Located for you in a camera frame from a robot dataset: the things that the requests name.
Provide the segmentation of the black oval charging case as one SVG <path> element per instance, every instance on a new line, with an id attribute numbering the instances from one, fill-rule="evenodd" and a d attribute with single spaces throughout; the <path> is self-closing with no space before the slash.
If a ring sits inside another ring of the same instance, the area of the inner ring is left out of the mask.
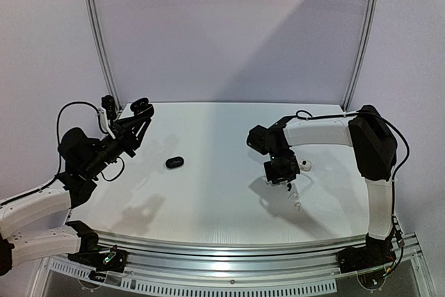
<path id="1" fill-rule="evenodd" d="M 151 118 L 154 115 L 154 107 L 147 97 L 142 97 L 130 105 L 134 116 Z"/>

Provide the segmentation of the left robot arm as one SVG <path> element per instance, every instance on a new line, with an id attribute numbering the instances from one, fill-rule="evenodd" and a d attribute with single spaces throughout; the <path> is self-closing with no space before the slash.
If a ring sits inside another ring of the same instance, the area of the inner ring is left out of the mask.
<path id="1" fill-rule="evenodd" d="M 41 218 L 85 204 L 106 167 L 122 154 L 135 156 L 153 115 L 152 106 L 146 106 L 131 117 L 116 120 L 102 139 L 87 137 L 79 127 L 65 133 L 58 145 L 65 171 L 53 180 L 60 188 L 39 186 L 1 201 L 2 275 L 24 262 L 63 254 L 97 271 L 123 272 L 127 252 L 102 248 L 96 231 L 79 220 L 28 234 L 20 230 Z"/>

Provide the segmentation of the small black charging case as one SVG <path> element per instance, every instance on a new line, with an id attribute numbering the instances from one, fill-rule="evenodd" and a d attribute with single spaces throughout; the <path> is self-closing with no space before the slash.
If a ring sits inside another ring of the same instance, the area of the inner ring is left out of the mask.
<path id="1" fill-rule="evenodd" d="M 181 156 L 171 157 L 165 161 L 165 166 L 169 170 L 180 168 L 183 165 L 184 165 L 184 158 Z"/>

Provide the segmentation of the small white charging case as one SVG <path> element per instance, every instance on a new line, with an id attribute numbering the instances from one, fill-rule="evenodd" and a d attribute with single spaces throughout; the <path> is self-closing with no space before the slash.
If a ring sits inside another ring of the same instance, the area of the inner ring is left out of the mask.
<path id="1" fill-rule="evenodd" d="M 301 159 L 298 161 L 299 167 L 304 172 L 309 172 L 312 169 L 312 163 L 308 160 Z"/>

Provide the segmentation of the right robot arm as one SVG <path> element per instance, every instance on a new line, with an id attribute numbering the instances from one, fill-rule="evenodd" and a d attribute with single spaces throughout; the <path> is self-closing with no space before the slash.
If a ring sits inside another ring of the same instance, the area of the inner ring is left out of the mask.
<path id="1" fill-rule="evenodd" d="M 354 152 L 369 199 L 366 246 L 359 252 L 365 266 L 375 266 L 387 253 L 395 232 L 395 176 L 398 143 L 394 128 L 372 105 L 352 113 L 314 116 L 297 111 L 269 127 L 257 125 L 246 144 L 269 160 L 264 163 L 266 181 L 290 183 L 302 170 L 294 152 L 303 145 L 344 145 Z"/>

